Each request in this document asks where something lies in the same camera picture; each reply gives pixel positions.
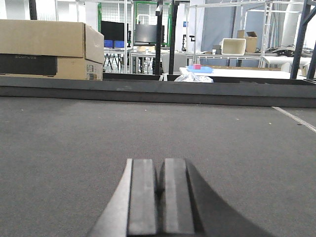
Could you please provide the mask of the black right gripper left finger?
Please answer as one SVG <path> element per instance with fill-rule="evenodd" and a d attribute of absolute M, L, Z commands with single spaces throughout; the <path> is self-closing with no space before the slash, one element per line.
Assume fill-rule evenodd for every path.
<path fill-rule="evenodd" d="M 118 186 L 88 237 L 145 237 L 158 232 L 156 175 L 151 159 L 126 160 Z"/>

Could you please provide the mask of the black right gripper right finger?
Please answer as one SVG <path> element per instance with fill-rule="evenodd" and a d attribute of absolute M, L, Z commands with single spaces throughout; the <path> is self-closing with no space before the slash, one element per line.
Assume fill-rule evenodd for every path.
<path fill-rule="evenodd" d="M 162 232 L 173 237 L 270 237 L 227 204 L 197 169 L 179 158 L 161 168 Z"/>

